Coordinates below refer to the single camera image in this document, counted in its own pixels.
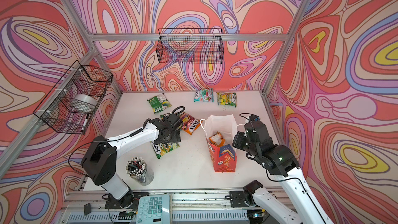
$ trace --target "teal candy bag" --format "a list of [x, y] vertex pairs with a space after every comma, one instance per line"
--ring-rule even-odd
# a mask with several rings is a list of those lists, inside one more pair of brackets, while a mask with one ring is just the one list
[[203, 101], [203, 102], [214, 102], [213, 97], [213, 88], [202, 89], [195, 93], [194, 102]]

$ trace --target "white table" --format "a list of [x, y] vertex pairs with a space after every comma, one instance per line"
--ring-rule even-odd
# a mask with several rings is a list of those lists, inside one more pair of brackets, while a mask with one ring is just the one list
[[[186, 108], [185, 112], [197, 119], [206, 119], [211, 114], [218, 116], [233, 114], [237, 124], [242, 124], [245, 121], [244, 118], [239, 116], [240, 113], [256, 114], [267, 126], [269, 135], [274, 143], [277, 144], [276, 135], [262, 102], [260, 92], [236, 92], [238, 103], [236, 108], [218, 106], [216, 100], [215, 102], [194, 102], [194, 92], [164, 93], [172, 107], [154, 114], [147, 99], [157, 94], [159, 93], [124, 93], [106, 137], [129, 132], [141, 127], [147, 118], [159, 118], [160, 114], [171, 112], [178, 106], [184, 106]], [[243, 126], [239, 126], [238, 130], [244, 131]], [[205, 133], [199, 127], [192, 135], [181, 131], [180, 147], [160, 159], [156, 157], [151, 143], [143, 144], [131, 150], [117, 160], [116, 171], [132, 190], [241, 188], [255, 179], [265, 187], [279, 186], [279, 183], [272, 182], [267, 178], [265, 169], [255, 161], [245, 157], [246, 152], [237, 150], [236, 154], [236, 172], [214, 172]], [[135, 156], [142, 157], [154, 171], [154, 180], [147, 186], [141, 186], [126, 174], [126, 163]], [[96, 186], [88, 178], [84, 190], [104, 189]]]

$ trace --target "wire mesh basket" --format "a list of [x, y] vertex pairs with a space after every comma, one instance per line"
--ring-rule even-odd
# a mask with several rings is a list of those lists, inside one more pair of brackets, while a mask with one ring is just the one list
[[58, 133], [84, 134], [112, 79], [111, 72], [80, 65], [49, 107], [38, 116], [36, 110], [41, 102], [33, 113]]
[[222, 64], [221, 28], [160, 28], [158, 31], [159, 63]]

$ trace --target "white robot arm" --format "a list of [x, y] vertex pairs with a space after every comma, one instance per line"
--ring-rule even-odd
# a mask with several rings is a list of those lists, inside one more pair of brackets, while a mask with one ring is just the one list
[[[154, 141], [159, 143], [180, 142], [182, 120], [176, 108], [165, 119], [147, 119], [142, 127], [125, 134], [111, 137], [96, 137], [82, 159], [81, 165], [96, 185], [107, 190], [113, 202], [121, 208], [131, 206], [134, 194], [116, 173], [116, 160], [126, 152]], [[247, 152], [246, 157], [265, 168], [284, 188], [297, 212], [292, 211], [273, 197], [258, 181], [244, 187], [245, 202], [258, 205], [281, 224], [333, 224], [305, 181], [304, 175], [291, 150], [283, 145], [274, 145], [266, 126], [250, 116], [245, 124], [246, 132], [238, 132], [233, 147]]]
[[132, 204], [134, 194], [116, 173], [116, 160], [126, 152], [146, 143], [155, 144], [180, 142], [182, 120], [178, 114], [185, 107], [177, 107], [171, 114], [161, 119], [147, 119], [142, 127], [125, 134], [104, 138], [98, 136], [88, 148], [80, 163], [95, 185], [103, 187], [111, 194], [111, 200], [121, 208]]
[[262, 184], [253, 181], [244, 187], [247, 205], [258, 205], [281, 224], [333, 224], [308, 186], [299, 163], [291, 150], [284, 145], [274, 145], [267, 127], [258, 116], [251, 115], [245, 132], [238, 132], [232, 146], [246, 151], [248, 159], [256, 161], [274, 176], [289, 196], [296, 212], [273, 197]]

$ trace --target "pencil holder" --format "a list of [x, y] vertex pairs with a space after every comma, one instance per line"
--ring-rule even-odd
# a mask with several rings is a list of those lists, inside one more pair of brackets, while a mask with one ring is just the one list
[[126, 165], [126, 173], [143, 186], [153, 181], [154, 173], [140, 157], [134, 157]]

